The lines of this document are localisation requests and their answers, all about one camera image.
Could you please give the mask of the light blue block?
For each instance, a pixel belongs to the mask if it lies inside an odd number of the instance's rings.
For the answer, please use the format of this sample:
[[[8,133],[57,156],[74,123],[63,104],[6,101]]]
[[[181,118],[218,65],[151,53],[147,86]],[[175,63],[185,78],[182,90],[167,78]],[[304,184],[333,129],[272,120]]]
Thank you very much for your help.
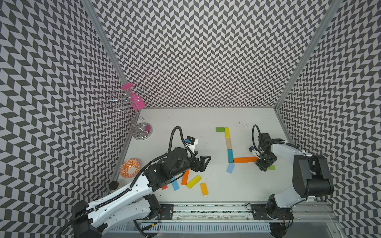
[[[235,164],[234,163],[229,163],[229,166],[227,168],[227,173],[232,174],[234,168],[235,168]]]

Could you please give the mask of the yellow-orange block lower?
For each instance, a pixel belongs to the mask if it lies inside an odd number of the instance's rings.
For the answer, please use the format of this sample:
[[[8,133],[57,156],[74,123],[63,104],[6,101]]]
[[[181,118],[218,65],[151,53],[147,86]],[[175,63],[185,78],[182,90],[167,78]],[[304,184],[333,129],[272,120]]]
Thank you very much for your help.
[[[200,188],[201,188],[201,192],[202,192],[203,196],[206,196],[209,194],[208,189],[207,189],[207,185],[205,182],[200,184]]]

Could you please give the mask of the natural wood block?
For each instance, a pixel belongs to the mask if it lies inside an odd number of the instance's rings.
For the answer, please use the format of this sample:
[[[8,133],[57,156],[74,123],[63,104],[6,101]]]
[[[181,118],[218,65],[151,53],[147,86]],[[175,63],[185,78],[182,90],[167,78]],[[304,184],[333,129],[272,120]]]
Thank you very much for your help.
[[[231,138],[226,138],[226,145],[227,145],[227,149],[228,150],[232,150],[232,142],[231,142]]]

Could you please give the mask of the teal block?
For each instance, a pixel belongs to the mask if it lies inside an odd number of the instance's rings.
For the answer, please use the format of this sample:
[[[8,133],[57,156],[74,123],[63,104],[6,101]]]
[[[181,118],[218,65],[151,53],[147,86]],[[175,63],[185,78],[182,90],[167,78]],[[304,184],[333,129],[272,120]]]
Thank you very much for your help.
[[[233,150],[232,149],[228,149],[227,152],[228,152],[228,162],[229,163],[234,163]]]

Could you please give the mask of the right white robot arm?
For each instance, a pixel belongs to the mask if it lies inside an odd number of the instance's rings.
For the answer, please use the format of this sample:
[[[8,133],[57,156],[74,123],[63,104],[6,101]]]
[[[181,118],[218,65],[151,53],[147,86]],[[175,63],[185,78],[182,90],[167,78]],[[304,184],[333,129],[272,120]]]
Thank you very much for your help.
[[[332,195],[334,185],[323,155],[307,153],[280,138],[271,138],[259,132],[258,142],[253,142],[249,151],[258,157],[256,165],[266,172],[278,159],[292,165],[292,184],[282,192],[272,194],[267,203],[252,204],[255,220],[293,220],[292,208],[309,197]]]

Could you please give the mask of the metal base rail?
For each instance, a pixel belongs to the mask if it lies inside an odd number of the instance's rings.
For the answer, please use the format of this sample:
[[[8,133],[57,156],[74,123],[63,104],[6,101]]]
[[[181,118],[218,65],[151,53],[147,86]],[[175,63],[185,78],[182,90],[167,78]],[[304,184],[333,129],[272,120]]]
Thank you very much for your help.
[[[269,233],[283,237],[342,238],[344,233],[326,202],[301,202],[271,218],[261,202],[170,202],[162,205],[159,218],[133,219],[108,230],[108,234],[137,232],[145,234],[237,234]]]

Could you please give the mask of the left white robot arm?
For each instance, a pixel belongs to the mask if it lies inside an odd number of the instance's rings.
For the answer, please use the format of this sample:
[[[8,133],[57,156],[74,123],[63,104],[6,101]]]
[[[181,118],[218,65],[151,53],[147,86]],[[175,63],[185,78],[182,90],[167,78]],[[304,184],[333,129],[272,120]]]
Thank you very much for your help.
[[[101,238],[119,225],[158,218],[162,210],[154,192],[180,179],[186,171],[204,172],[211,156],[200,156],[195,150],[198,140],[184,138],[180,126],[173,128],[167,152],[148,162],[133,181],[103,198],[72,208],[72,218],[59,230],[60,238],[68,228],[76,238]]]

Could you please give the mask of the black round puck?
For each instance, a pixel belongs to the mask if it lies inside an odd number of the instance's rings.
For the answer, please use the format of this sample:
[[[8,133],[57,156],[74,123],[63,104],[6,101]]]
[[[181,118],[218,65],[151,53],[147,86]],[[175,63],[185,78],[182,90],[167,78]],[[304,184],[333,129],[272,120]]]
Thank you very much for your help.
[[[117,180],[111,181],[108,185],[110,191],[117,190],[119,187],[119,182]]]

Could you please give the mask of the yellow-green long block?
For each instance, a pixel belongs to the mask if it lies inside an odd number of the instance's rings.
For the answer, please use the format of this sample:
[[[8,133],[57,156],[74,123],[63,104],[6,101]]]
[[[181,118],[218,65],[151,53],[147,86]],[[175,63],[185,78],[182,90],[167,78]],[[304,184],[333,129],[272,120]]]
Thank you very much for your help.
[[[192,189],[197,183],[199,183],[202,180],[200,175],[197,175],[194,177],[190,182],[187,183],[187,188]]]

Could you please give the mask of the orange patterned plate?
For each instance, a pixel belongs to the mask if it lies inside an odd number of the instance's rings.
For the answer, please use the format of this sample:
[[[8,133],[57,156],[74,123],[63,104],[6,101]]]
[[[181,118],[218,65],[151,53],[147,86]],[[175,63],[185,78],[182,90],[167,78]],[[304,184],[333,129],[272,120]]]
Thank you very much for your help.
[[[129,179],[138,174],[140,171],[140,162],[138,159],[128,159],[124,161],[120,167],[120,176]]]

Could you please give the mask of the blue block left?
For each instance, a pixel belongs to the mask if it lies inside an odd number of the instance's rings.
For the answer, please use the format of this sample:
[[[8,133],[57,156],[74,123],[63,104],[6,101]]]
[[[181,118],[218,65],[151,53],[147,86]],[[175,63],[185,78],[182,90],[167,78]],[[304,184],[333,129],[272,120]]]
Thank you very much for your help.
[[[171,185],[172,185],[174,191],[177,191],[180,189],[179,184],[177,182],[177,178],[175,178],[175,177],[171,180]]]

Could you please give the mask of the yellow block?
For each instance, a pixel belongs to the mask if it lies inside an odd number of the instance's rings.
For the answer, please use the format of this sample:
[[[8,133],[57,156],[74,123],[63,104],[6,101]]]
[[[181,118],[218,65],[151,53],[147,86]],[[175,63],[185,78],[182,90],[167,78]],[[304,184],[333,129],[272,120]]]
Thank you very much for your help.
[[[224,132],[225,132],[225,137],[226,138],[230,138],[230,131],[229,131],[229,128],[224,128]]]

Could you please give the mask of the orange block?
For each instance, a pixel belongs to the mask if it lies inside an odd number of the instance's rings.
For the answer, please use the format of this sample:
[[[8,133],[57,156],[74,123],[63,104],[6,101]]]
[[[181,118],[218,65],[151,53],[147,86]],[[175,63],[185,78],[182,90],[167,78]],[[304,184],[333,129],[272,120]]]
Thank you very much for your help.
[[[258,157],[248,157],[247,161],[248,162],[256,162],[259,158]]]
[[[185,174],[182,176],[182,185],[187,185],[188,184],[188,177],[189,177],[190,170],[187,170]]]
[[[247,157],[234,158],[234,163],[247,163],[247,162],[248,162],[248,158]]]

